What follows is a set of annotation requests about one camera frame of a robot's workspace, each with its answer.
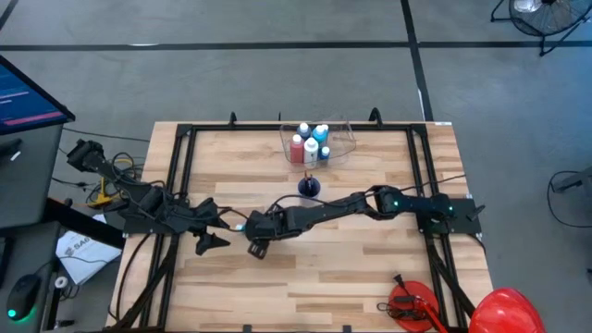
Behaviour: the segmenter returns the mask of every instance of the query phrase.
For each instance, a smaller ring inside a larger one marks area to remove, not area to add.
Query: wooden table
[[[177,125],[154,125],[143,180],[167,178]],[[426,126],[438,179],[461,175],[463,164],[452,126]],[[313,171],[323,186],[320,199],[335,200],[375,184],[413,185],[403,132],[354,134],[357,148],[347,162]],[[185,142],[181,148],[176,188],[186,146]],[[417,149],[423,160],[418,138]],[[422,172],[427,179],[423,163]],[[265,210],[283,194],[294,193],[301,178],[302,172],[286,161],[275,131],[199,132],[189,198],[196,205],[212,196],[218,205],[231,205],[248,215],[253,209]],[[463,197],[468,192],[466,180],[442,183],[440,191]],[[299,199],[282,202],[285,206],[299,203]],[[231,225],[244,223],[238,216],[225,219]],[[393,276],[401,273],[406,280],[432,288],[424,238],[411,214],[391,221],[347,216],[327,222],[298,238],[272,242],[265,260],[247,254],[249,242],[242,234],[225,230],[216,230],[216,234],[231,241],[231,246],[210,250],[202,257],[194,253],[197,240],[193,236],[181,237],[167,331],[241,331],[242,325],[250,324],[260,331],[341,331],[343,325],[351,325],[354,331],[392,332],[401,329],[376,304],[387,300],[394,287]],[[128,239],[121,267],[141,238]],[[477,305],[492,291],[483,250],[465,235],[451,235],[450,240],[460,284]],[[154,237],[143,245],[131,266],[122,314],[145,285],[153,246]],[[453,324],[450,292],[443,286]],[[151,324],[157,318],[160,294],[160,290],[154,294]]]

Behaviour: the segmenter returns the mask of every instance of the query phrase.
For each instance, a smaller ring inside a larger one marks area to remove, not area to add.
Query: gray floor
[[[0,0],[0,8],[7,0]],[[535,41],[509,23],[489,23],[495,1],[412,0],[420,42]],[[213,43],[315,40],[405,41],[401,5],[389,0],[272,1],[20,0],[0,44]],[[592,39],[584,25],[574,40]],[[77,116],[71,128],[150,136],[157,120],[365,119],[373,106],[387,120],[420,120],[410,52],[383,50],[4,52]],[[521,290],[549,332],[592,326],[592,232],[555,222],[549,177],[592,164],[588,111],[592,48],[421,49],[435,120],[452,121],[473,196],[486,204],[482,224],[495,287]],[[79,135],[64,132],[68,149]],[[142,156],[146,144],[104,139],[107,154]],[[94,180],[67,166],[55,176]],[[85,193],[53,184],[51,196]],[[558,214],[588,224],[580,190],[554,196]],[[60,306],[71,329],[98,329],[117,266]]]

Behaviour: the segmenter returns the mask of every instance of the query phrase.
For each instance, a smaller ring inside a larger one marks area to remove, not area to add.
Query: plastic bottle
[[[318,151],[318,160],[322,167],[327,166],[329,162],[329,154],[331,154],[329,147],[323,147],[320,151]]]
[[[325,139],[325,146],[329,146],[329,125],[323,124],[325,128],[325,132],[327,133],[327,138]]]
[[[296,134],[300,135],[304,141],[311,137],[311,129],[308,127],[308,124],[302,123],[296,129]]]
[[[319,125],[313,130],[313,138],[318,142],[320,147],[327,145],[327,129],[324,125]]]
[[[313,138],[308,138],[304,143],[304,163],[309,167],[316,167],[316,158],[318,157],[318,142]]]
[[[304,162],[304,140],[298,134],[294,134],[290,142],[290,162]]]

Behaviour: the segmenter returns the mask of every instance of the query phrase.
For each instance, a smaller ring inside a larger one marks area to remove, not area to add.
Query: small blue object
[[[331,154],[331,150],[329,149],[329,147],[323,147],[323,148],[321,148],[321,150],[318,153],[318,159],[320,159],[320,160],[329,159],[330,154]]]
[[[327,145],[327,128],[323,125],[318,125],[313,130],[313,138],[318,142],[319,147]]]

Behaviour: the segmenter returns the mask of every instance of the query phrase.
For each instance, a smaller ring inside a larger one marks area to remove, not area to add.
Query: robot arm
[[[150,226],[146,230],[151,231],[145,232],[188,231],[200,238],[195,250],[198,255],[211,248],[230,245],[227,240],[207,232],[207,227],[229,229],[229,225],[220,218],[222,213],[218,213],[219,207],[212,198],[191,208],[186,198],[176,198],[155,183],[139,182],[125,175],[105,159],[103,147],[97,142],[79,140],[76,148],[68,154],[68,163],[79,171],[100,174],[125,193],[122,196],[124,209],[119,214],[126,218],[126,223]],[[374,197],[376,208],[366,201],[369,197]],[[437,221],[454,217],[446,194],[439,193],[431,198],[423,198],[405,195],[391,186],[376,185],[368,191],[355,192],[348,197],[314,207],[273,206],[265,213],[252,211],[244,231],[251,241],[248,252],[263,259],[270,241],[298,237],[316,224],[352,214],[364,214],[375,220],[393,219],[404,212],[429,216]]]

